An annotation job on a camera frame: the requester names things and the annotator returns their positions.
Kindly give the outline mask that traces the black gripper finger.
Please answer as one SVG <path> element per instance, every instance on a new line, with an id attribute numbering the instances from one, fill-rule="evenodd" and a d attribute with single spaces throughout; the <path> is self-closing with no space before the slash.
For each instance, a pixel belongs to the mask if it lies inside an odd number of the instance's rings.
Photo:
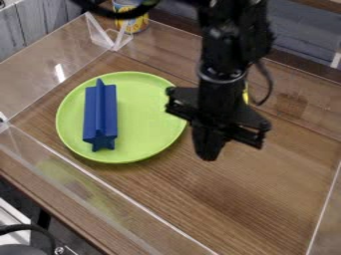
<path id="1" fill-rule="evenodd" d="M 198 123 L 192 124 L 191 138 L 196 155 L 202 159 L 210 159 L 210 148 L 207 145 L 208 130 L 202 124 Z"/>
<path id="2" fill-rule="evenodd" d="M 207 159 L 216 160 L 224 144 L 230 141 L 228 130 L 214 128 L 207 137 Z"/>

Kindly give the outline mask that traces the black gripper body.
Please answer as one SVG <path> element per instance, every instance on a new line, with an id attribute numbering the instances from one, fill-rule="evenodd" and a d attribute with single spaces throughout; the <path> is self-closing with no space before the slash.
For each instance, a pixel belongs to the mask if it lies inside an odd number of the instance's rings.
<path id="1" fill-rule="evenodd" d="M 186 120 L 192 126 L 202 124 L 208 131 L 227 129 L 230 140 L 262 148 L 270 121 L 246 104 L 244 86 L 180 88 L 168 87 L 166 112 Z"/>

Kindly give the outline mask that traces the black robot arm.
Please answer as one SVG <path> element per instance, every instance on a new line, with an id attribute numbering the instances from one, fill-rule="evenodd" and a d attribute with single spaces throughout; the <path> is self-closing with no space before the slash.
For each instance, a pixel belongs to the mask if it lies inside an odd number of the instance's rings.
<path id="1" fill-rule="evenodd" d="M 262 64 L 274 41 L 267 20 L 267 0 L 179 0 L 196 11 L 200 55 L 198 86 L 166 89 L 166 112 L 191 126 L 196 156 L 216 160 L 224 145 L 235 140 L 262 148 L 271 122 L 252 109 L 263 104 L 247 94 L 251 67 L 274 86 Z"/>

